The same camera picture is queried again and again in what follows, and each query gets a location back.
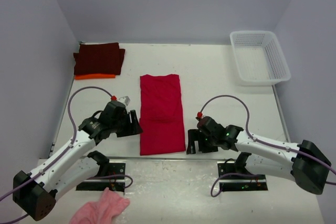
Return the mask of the red t-shirt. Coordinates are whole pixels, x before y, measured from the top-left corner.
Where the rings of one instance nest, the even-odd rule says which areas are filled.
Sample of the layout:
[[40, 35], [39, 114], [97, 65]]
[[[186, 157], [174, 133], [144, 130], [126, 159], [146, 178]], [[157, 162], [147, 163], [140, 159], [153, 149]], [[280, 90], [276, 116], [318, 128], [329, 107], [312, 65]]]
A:
[[186, 150], [180, 78], [177, 74], [140, 77], [140, 155]]

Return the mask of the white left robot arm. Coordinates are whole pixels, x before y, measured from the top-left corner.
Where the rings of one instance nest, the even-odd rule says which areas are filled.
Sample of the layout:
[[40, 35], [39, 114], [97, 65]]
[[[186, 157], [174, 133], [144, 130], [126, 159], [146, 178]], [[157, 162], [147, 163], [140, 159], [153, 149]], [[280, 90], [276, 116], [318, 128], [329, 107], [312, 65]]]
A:
[[135, 111], [127, 110], [128, 104], [128, 97], [111, 100], [102, 111], [84, 119], [75, 135], [49, 159], [28, 173], [18, 172], [13, 179], [13, 201], [40, 221], [65, 193], [92, 177], [106, 177], [109, 159], [93, 148], [113, 133], [130, 135], [137, 117]]

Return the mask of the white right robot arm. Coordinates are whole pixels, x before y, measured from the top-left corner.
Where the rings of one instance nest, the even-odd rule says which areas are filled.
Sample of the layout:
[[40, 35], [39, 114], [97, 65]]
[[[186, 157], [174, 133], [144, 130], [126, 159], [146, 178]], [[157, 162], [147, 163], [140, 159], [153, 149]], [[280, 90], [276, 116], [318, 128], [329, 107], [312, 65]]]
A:
[[197, 151], [217, 152], [220, 148], [239, 153], [236, 159], [220, 163], [214, 182], [219, 192], [233, 188], [264, 189], [261, 180], [267, 175], [295, 182], [299, 188], [315, 195], [321, 195], [328, 184], [331, 163], [310, 141], [279, 142], [255, 135], [247, 127], [224, 127], [210, 116], [199, 114], [196, 119], [197, 127], [187, 132], [188, 155]]

